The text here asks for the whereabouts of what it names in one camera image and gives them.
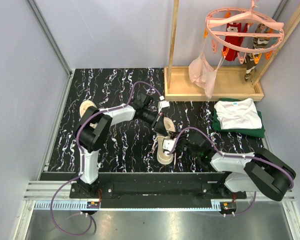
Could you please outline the cream shoelace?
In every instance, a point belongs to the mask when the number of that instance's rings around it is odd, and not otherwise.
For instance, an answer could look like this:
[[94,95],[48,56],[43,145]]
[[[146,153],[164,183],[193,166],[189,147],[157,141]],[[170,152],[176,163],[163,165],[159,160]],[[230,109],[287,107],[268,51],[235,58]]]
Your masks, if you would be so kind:
[[156,138],[154,139],[154,143],[152,145],[152,151],[156,152],[156,158],[160,164],[169,165],[173,162],[175,155],[173,154],[173,152],[171,152],[171,154],[168,156],[166,156],[163,153],[162,144],[163,144],[163,140],[165,140],[165,139],[171,140],[168,137],[157,135]]

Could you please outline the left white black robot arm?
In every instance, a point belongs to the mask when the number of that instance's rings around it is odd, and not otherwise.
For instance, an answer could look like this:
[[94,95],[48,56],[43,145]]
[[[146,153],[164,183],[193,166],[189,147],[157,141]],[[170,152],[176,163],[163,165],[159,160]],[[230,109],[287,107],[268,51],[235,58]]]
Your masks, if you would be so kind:
[[80,192],[87,198],[98,193],[95,183],[98,179],[98,156],[101,146],[106,142],[111,126],[133,120],[141,120],[160,136],[167,136],[164,116],[161,111],[148,109],[153,98],[141,93],[128,103],[112,107],[100,108],[91,100],[85,100],[79,107],[80,121],[75,130],[75,137],[80,150],[79,183]]

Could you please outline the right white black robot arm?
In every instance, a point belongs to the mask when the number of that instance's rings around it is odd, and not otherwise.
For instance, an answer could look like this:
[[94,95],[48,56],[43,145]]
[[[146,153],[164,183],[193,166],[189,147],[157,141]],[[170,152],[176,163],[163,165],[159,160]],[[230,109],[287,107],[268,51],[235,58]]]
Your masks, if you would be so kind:
[[227,153],[216,149],[199,132],[182,134],[176,149],[192,155],[204,172],[223,172],[218,195],[229,198],[237,192],[260,192],[280,202],[293,188],[296,172],[266,148],[249,153]]

